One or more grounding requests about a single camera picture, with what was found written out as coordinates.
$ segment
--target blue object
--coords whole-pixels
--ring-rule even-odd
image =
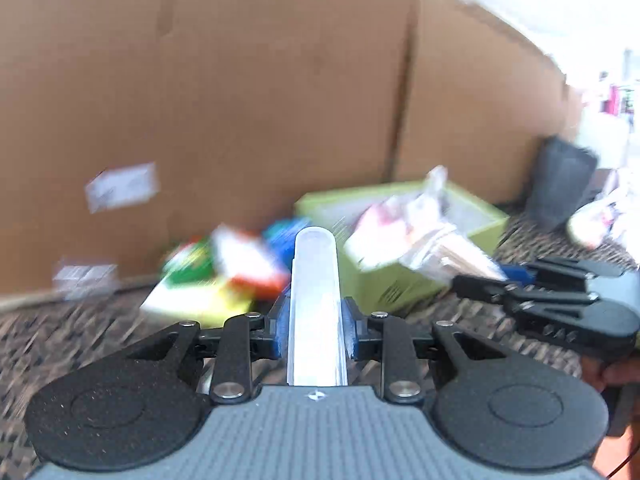
[[[342,330],[344,332],[344,347],[349,359],[353,359],[358,351],[358,336],[356,334],[356,322],[351,315],[345,300],[340,305],[342,310]]]
[[[296,235],[310,225],[311,222],[308,218],[278,220],[262,233],[267,245],[289,270],[291,270],[293,263]]]
[[[280,307],[280,313],[276,320],[276,349],[278,355],[282,357],[287,352],[289,346],[289,310],[291,306],[291,290],[287,287],[287,290],[282,293],[284,300]]]
[[[533,285],[536,275],[521,265],[501,265],[500,268],[510,282],[519,282],[522,286]]]

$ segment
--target translucent plastic container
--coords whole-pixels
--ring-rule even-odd
[[[287,382],[347,385],[337,250],[334,236],[320,227],[308,227],[296,236]]]

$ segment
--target plastic bag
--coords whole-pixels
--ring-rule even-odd
[[[456,229],[443,222],[400,258],[400,263],[431,280],[450,283],[459,274],[506,280],[500,267]]]
[[[407,205],[412,246],[400,263],[443,283],[458,274],[506,280],[500,267],[447,220],[446,183],[447,169],[437,166],[429,172],[422,194]]]
[[[574,244],[590,251],[597,249],[606,238],[622,242],[631,225],[628,215],[630,203],[627,190],[619,187],[607,196],[578,209],[566,224],[566,232]]]
[[[395,196],[367,208],[344,244],[346,253],[363,270],[395,262],[410,247],[408,226]]]

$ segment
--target gray gripper base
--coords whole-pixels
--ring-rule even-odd
[[[34,480],[596,480],[587,464],[520,474],[451,449],[416,408],[379,400],[370,386],[265,386],[222,406],[183,448],[151,465],[85,473],[47,464]]]

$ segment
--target round finger pad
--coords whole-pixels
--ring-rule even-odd
[[[541,472],[590,457],[607,431],[607,407],[578,379],[531,360],[487,360],[438,393],[433,420],[474,459]]]
[[[494,391],[489,409],[507,424],[541,428],[562,415],[562,400],[539,386],[514,384]]]
[[[119,386],[94,388],[71,403],[71,413],[79,424],[103,430],[130,424],[144,410],[142,396]]]
[[[62,377],[25,413],[38,455],[66,468],[107,472],[155,462],[198,428],[202,400],[155,362],[124,361]]]

